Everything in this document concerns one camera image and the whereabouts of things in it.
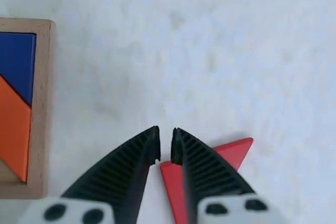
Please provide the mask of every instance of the wooden frame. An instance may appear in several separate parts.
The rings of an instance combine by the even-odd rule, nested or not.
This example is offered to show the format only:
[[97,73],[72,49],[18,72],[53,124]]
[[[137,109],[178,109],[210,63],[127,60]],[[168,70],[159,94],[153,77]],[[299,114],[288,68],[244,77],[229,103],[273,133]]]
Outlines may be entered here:
[[43,197],[47,191],[48,72],[54,50],[54,29],[55,23],[51,20],[0,18],[0,32],[36,34],[27,183],[13,176],[0,160],[0,198],[36,199]]

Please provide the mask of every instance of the white surface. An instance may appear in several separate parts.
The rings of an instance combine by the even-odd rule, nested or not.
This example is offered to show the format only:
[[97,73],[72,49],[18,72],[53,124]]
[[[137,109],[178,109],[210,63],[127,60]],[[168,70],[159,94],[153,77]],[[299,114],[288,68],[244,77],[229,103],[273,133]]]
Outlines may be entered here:
[[[46,210],[48,210],[49,207],[58,204],[65,206],[64,214],[59,219],[46,221],[44,218]],[[58,197],[35,200],[24,212],[18,224],[83,224],[83,216],[93,209],[99,209],[103,213],[103,217],[99,224],[114,224],[113,210],[107,203]]]
[[[0,0],[58,28],[50,195],[135,134],[255,139],[241,174],[294,223],[332,223],[335,0]],[[157,167],[138,223],[172,223]]]
[[[245,203],[248,200],[260,200],[267,206],[267,210],[246,210]],[[206,212],[207,206],[212,204],[224,206],[227,213],[223,215],[208,214]],[[199,202],[197,209],[197,223],[199,224],[288,224],[288,221],[272,203],[256,194],[208,197]]]

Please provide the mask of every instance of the red tangram piece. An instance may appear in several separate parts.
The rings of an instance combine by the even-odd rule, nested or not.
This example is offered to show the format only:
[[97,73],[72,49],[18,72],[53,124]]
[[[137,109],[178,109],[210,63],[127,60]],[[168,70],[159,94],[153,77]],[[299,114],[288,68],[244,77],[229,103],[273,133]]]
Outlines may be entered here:
[[[253,138],[249,137],[215,147],[214,150],[228,161],[234,169],[238,170],[252,142]],[[175,222],[176,224],[187,224],[182,168],[167,161],[160,165],[160,169]]]

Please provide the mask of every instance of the black screw hole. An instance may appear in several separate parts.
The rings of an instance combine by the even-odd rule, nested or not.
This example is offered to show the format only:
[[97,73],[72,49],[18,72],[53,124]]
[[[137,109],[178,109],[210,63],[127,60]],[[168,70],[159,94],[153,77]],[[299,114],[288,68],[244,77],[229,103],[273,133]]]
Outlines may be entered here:
[[100,209],[91,209],[83,216],[84,224],[98,224],[103,220],[104,213]]
[[267,211],[268,208],[259,199],[249,199],[245,202],[245,209],[246,210],[253,210],[253,211]]
[[47,221],[58,220],[64,215],[66,209],[67,207],[63,204],[55,204],[44,212],[44,219]]
[[205,212],[210,215],[225,215],[228,213],[228,210],[222,204],[215,203],[207,205]]

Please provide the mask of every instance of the orange puzzle piece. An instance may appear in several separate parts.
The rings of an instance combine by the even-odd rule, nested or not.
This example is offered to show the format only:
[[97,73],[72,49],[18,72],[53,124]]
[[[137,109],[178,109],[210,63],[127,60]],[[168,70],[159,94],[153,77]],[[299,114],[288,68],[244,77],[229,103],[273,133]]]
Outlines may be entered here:
[[0,76],[0,158],[27,182],[30,107]]

